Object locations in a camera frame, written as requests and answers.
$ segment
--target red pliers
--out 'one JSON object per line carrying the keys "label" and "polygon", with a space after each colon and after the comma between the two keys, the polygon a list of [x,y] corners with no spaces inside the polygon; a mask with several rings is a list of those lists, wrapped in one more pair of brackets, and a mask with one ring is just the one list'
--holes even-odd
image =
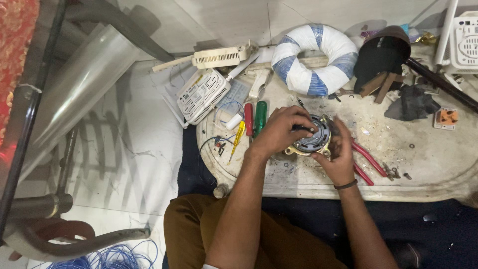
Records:
{"label": "red pliers", "polygon": [[[375,170],[381,174],[384,178],[387,177],[387,172],[383,170],[383,168],[379,165],[379,163],[368,153],[364,148],[359,146],[357,143],[355,143],[355,140],[352,138],[352,149],[355,149],[358,151],[362,156],[369,161],[369,163],[375,168]],[[360,167],[357,165],[357,163],[354,161],[354,171],[357,173],[363,180],[367,183],[369,186],[373,186],[372,180],[365,174],[365,172],[360,169]]]}

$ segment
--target brown trousers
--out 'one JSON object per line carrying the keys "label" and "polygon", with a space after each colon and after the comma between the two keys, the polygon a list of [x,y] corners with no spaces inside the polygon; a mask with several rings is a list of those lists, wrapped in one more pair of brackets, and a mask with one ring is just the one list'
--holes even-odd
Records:
{"label": "brown trousers", "polygon": [[[227,198],[189,194],[173,199],[164,214],[164,237],[171,269],[201,269]],[[287,219],[261,214],[255,268],[347,268],[332,248]]]}

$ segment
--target green screwdriver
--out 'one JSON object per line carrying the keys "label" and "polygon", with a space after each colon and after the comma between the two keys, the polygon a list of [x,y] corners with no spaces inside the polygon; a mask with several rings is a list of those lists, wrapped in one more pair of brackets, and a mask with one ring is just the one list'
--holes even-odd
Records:
{"label": "green screwdriver", "polygon": [[256,124],[256,128],[254,128],[254,138],[262,131],[264,126],[266,125],[267,119],[267,103],[264,101],[257,102],[256,106],[256,119],[254,123]]}

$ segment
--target black mat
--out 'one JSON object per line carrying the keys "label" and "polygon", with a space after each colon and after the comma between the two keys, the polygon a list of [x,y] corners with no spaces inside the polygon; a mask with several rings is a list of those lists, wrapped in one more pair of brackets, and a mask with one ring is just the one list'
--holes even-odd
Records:
{"label": "black mat", "polygon": [[[196,127],[190,125],[183,132],[178,196],[212,195],[215,178],[201,159],[198,167],[197,156]],[[422,249],[423,268],[478,268],[477,210],[453,199],[429,203],[366,202],[366,206],[387,242],[411,242]],[[263,198],[262,208],[286,216],[292,224],[321,238],[335,249],[340,260],[352,266],[340,201]],[[168,268],[167,257],[163,268]]]}

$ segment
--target white capacitor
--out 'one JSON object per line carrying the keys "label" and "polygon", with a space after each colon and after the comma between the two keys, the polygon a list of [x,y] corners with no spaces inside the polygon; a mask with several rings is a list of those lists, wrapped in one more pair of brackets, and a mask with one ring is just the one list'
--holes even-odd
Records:
{"label": "white capacitor", "polygon": [[234,117],[232,117],[232,119],[231,119],[230,121],[228,121],[228,123],[226,123],[226,128],[227,128],[228,130],[232,130],[232,129],[234,129],[241,121],[242,121],[242,116],[237,113],[236,115],[234,115]]}

